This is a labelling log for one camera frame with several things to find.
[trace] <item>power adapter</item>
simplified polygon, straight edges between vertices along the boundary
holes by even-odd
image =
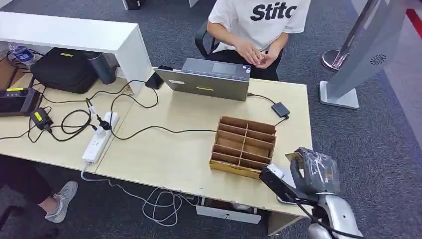
[[[36,111],[32,112],[30,117],[40,130],[46,129],[48,132],[52,132],[50,125],[53,124],[53,120],[51,120],[50,116],[43,108],[38,108]]]
[[[280,118],[288,118],[288,115],[290,114],[290,111],[281,102],[273,104],[271,108]]]

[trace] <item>laptop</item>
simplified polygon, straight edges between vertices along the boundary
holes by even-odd
[[[250,66],[188,58],[181,71],[154,69],[174,91],[245,101]]]

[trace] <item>sneaker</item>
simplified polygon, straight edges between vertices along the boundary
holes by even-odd
[[[78,183],[76,181],[69,181],[63,186],[60,192],[53,195],[53,198],[57,200],[58,209],[54,214],[46,215],[45,219],[54,222],[61,223],[66,216],[67,207],[69,206],[70,201],[76,194],[78,189]]]

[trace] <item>power strip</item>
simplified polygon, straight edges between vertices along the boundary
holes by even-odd
[[[110,122],[111,112],[107,112],[105,116],[103,117],[103,120]],[[117,122],[119,120],[120,116],[117,115],[116,112],[113,112],[113,119],[111,120],[111,128],[116,127]],[[105,146],[108,143],[108,140],[110,139],[111,131],[107,130],[105,132],[96,132],[94,134],[93,138],[91,139],[91,142],[88,144],[87,149],[85,150],[84,155],[82,156],[82,159],[86,163],[96,164],[98,160],[101,157],[101,154],[103,153]]]

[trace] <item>gray carpet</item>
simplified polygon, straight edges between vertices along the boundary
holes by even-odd
[[[213,1],[201,0],[188,8],[186,0],[148,0],[140,11],[125,12],[120,0],[14,0],[2,10],[137,22],[152,64],[181,67],[186,57],[201,57],[193,38],[212,5]],[[314,149],[337,159],[341,195],[352,206],[362,233],[374,239],[422,238],[422,151],[384,72],[357,88],[358,110],[318,101],[318,82],[332,76],[318,56],[340,47],[356,18],[348,0],[312,1],[306,32],[290,38],[279,77],[308,85]],[[42,220],[39,209],[28,205],[28,215],[10,220],[0,238],[29,238],[54,226],[63,239],[266,237],[264,222],[252,225],[198,216],[190,206],[182,207],[176,226],[164,228],[144,218],[141,201],[118,189],[82,182],[73,170],[40,165],[40,171],[55,189],[69,179],[80,182],[67,219],[52,225]],[[152,191],[122,183],[145,197]],[[25,204],[19,195],[3,189],[0,212],[6,202]],[[279,238],[303,239],[308,225],[309,220],[301,220]]]

